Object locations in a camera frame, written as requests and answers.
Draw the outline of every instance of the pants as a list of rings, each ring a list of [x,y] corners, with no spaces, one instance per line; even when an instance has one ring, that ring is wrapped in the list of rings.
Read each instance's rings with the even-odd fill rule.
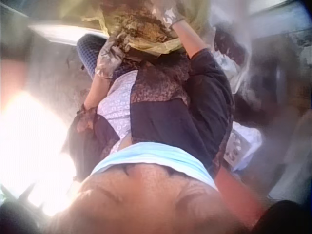
[[[106,43],[106,39],[87,34],[77,42],[77,51],[85,69],[93,79],[97,66],[98,54]]]

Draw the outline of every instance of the bright light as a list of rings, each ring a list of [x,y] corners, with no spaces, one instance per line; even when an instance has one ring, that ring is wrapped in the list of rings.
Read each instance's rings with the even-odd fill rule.
[[[15,197],[32,183],[29,201],[54,215],[69,204],[73,162],[60,151],[67,127],[28,93],[20,93],[0,116],[0,183]]]

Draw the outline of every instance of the floor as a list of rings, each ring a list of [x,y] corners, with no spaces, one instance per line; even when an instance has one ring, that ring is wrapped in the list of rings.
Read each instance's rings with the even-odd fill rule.
[[[19,16],[15,18],[16,26],[25,28],[27,22],[23,26],[21,22],[25,20]],[[23,134],[18,138],[11,134],[8,140],[2,141],[7,143],[1,146],[6,156],[15,160],[9,162],[6,170],[1,168],[0,182],[6,187],[13,183],[20,184],[17,189],[11,188],[18,196],[30,183],[38,182],[39,177],[45,178],[39,179],[32,201],[39,205],[42,197],[47,196],[46,210],[53,214],[57,210],[53,209],[55,199],[40,194],[40,191],[46,181],[55,190],[64,193],[70,185],[73,173],[66,172],[67,168],[64,168],[66,165],[70,167],[70,162],[61,160],[57,149],[62,147],[66,130],[83,103],[91,80],[81,69],[75,47],[51,43],[31,33],[25,37],[28,45],[26,51],[14,54],[14,46],[9,45],[21,42],[13,43],[11,38],[6,40],[10,42],[5,47],[1,45],[1,48],[6,48],[1,60],[1,120],[8,121],[8,124],[0,136],[4,137],[13,128],[18,132],[22,129]],[[276,190],[285,187],[276,188],[292,164],[291,160],[285,162],[284,159],[291,154],[289,146],[292,145],[292,135],[298,122],[311,107],[311,38],[312,30],[306,27],[280,35],[257,35],[251,44],[251,69],[235,95],[237,107],[234,117],[245,126],[260,129],[264,143],[244,170],[231,172],[225,165],[216,179],[229,208],[248,227],[252,227],[269,206],[268,197],[279,194]],[[54,150],[50,153],[45,151],[52,148]],[[24,160],[16,157],[21,154]],[[27,161],[27,157],[33,155],[33,161]],[[311,153],[307,152],[307,155],[301,158],[299,168],[310,162]],[[63,168],[58,168],[60,161]],[[20,172],[32,176],[19,182]],[[52,178],[51,175],[56,172],[59,176]],[[297,179],[304,180],[307,176],[300,175]],[[67,200],[64,197],[60,199],[64,201],[63,207],[66,206]]]

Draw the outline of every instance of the dirty glove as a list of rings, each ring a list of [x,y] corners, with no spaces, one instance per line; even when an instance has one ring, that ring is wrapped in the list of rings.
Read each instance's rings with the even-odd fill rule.
[[[184,19],[178,12],[178,0],[150,0],[146,6],[167,28]]]
[[[122,50],[115,46],[116,40],[116,34],[110,36],[99,52],[95,72],[101,78],[112,79],[114,71],[121,65],[125,56]]]

